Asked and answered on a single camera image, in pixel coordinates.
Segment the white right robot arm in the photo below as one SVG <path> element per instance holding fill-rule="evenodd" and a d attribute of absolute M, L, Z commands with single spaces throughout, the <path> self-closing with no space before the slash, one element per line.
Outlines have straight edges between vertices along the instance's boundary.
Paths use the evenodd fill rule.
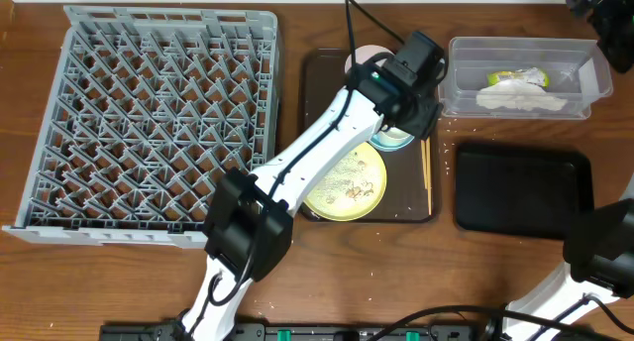
<path fill-rule="evenodd" d="M 566 0 L 598 34 L 597 46 L 612 68 L 633 68 L 633 0 Z M 551 325 L 511 318 L 511 312 L 572 324 L 599 307 L 621 330 L 632 333 L 607 308 L 633 295 L 633 183 L 620 200 L 583 215 L 564 243 L 564 261 L 528 294 L 490 320 L 486 340 L 582 340 Z"/>

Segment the cream plastic cup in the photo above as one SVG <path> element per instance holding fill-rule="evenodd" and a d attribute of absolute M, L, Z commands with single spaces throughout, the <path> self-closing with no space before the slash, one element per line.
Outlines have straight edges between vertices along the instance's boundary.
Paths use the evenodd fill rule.
<path fill-rule="evenodd" d="M 377 133 L 378 141 L 385 147 L 397 147 L 407 142 L 411 135 L 395 127 Z"/>

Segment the green snack wrapper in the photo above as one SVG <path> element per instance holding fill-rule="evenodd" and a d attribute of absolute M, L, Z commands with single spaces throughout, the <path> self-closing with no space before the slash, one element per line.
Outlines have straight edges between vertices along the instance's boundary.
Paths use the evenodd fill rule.
<path fill-rule="evenodd" d="M 501 81 L 505 80 L 520 80 L 526 83 L 538 85 L 541 87 L 548 87 L 550 84 L 550 77 L 545 70 L 538 67 L 530 67 L 518 70 L 497 71 L 490 73 L 487 77 L 489 86 L 493 86 Z"/>

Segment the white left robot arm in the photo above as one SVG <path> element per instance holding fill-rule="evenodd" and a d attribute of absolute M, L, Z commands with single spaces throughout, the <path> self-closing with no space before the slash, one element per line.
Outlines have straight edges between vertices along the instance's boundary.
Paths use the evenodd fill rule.
<path fill-rule="evenodd" d="M 444 50 L 414 32 L 396 54 L 351 62 L 346 84 L 299 138 L 266 164 L 219 180 L 203 225 L 206 274 L 181 319 L 186 340 L 223 340 L 249 286 L 291 245 L 293 219 L 333 166 L 384 127 L 425 140 L 440 114 L 434 90 L 447 72 Z"/>

